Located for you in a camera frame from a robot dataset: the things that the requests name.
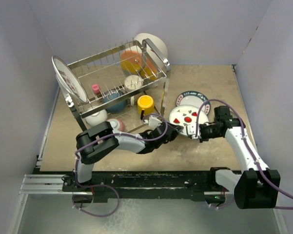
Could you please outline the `yellow translucent mug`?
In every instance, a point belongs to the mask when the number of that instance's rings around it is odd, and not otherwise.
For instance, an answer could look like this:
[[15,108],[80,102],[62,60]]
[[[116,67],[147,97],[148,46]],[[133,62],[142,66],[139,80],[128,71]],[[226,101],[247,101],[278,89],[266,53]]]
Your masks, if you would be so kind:
[[137,110],[140,118],[155,111],[154,99],[149,95],[142,95],[137,100]]

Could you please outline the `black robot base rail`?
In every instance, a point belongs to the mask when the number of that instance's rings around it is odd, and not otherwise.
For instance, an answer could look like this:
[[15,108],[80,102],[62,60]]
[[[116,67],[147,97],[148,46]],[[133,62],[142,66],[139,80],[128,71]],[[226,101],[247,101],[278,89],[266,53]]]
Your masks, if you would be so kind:
[[211,171],[95,171],[90,181],[77,184],[75,174],[62,177],[64,192],[81,203],[109,199],[187,199],[222,205],[229,194],[211,179]]

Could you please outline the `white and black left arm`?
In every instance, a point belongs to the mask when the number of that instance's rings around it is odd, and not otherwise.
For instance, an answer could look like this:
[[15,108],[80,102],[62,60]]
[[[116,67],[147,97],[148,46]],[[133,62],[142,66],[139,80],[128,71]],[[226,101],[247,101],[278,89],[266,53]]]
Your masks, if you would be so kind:
[[105,121],[76,136],[76,165],[73,185],[79,191],[89,189],[94,164],[113,150],[125,150],[136,154],[148,154],[161,145],[175,140],[182,126],[162,122],[153,130],[129,134],[114,130]]

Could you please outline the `white watermelon pattern plate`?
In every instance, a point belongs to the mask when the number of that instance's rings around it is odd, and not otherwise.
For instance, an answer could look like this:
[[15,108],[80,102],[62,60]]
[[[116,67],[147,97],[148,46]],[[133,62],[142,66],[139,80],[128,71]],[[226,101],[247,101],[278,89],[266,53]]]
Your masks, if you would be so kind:
[[187,137],[187,125],[196,124],[199,108],[192,105],[181,105],[175,107],[169,114],[169,122],[174,125],[182,126],[180,134]]

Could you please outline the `plain white bowl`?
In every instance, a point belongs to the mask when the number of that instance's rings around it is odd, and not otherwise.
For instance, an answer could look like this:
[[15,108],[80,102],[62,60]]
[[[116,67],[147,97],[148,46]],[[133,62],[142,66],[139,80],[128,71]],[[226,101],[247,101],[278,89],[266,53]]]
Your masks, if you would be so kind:
[[99,112],[96,112],[88,117],[85,118],[85,121],[88,125],[91,127],[94,127],[102,122],[105,122],[108,119],[108,114],[106,110],[101,110]]

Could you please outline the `white plate with red characters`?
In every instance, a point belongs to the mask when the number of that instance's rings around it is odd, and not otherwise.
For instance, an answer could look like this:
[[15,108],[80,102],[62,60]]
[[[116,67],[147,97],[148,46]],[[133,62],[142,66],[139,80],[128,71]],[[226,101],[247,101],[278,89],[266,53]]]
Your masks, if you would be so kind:
[[88,103],[89,99],[83,86],[68,65],[57,56],[52,56],[52,64],[60,83],[67,92],[80,102]]

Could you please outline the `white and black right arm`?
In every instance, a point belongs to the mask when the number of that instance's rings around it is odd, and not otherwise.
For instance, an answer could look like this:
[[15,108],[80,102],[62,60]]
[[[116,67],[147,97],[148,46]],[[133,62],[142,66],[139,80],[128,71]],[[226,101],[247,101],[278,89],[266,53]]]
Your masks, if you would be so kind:
[[199,142],[223,137],[231,146],[241,167],[241,173],[235,174],[226,167],[212,167],[207,185],[213,191],[221,187],[233,193],[236,205],[240,209],[275,208],[280,184],[280,174],[271,170],[255,151],[246,127],[240,116],[233,117],[228,106],[214,109],[212,123],[191,123],[186,133]]

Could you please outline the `black white patterned bowl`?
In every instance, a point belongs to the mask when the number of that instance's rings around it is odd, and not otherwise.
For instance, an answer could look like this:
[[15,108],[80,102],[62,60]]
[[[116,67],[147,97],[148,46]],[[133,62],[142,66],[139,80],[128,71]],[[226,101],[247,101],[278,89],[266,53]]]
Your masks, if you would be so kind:
[[113,128],[113,132],[125,132],[125,124],[118,118],[110,118],[107,120]]

